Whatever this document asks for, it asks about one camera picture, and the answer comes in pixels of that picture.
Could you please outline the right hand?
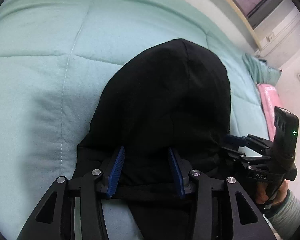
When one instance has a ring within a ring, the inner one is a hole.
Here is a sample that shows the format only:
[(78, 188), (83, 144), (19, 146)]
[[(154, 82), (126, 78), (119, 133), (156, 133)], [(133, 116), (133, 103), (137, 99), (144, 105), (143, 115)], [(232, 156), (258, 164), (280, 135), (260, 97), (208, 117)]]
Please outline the right hand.
[[(268, 186), (267, 183), (258, 183), (256, 199), (255, 199), (255, 202), (257, 204), (264, 204), (269, 199), (269, 197), (266, 195), (267, 186)], [(287, 192), (288, 192), (288, 183), (286, 180), (284, 180), (276, 193), (276, 197), (272, 202), (273, 206), (278, 206), (282, 204), (287, 196)]]

